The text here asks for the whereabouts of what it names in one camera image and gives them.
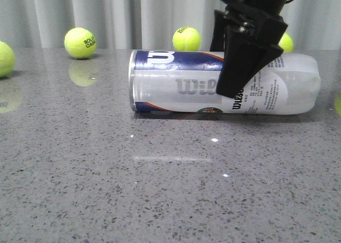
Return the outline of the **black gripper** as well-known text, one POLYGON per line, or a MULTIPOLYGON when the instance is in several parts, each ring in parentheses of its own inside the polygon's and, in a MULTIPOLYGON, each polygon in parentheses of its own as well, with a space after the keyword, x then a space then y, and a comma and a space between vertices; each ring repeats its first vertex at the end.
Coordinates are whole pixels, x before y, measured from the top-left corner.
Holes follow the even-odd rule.
POLYGON ((287 0, 220 0, 214 10, 210 51, 223 52, 216 93, 234 98, 251 78, 282 55, 279 40, 288 25, 280 12, 287 0))

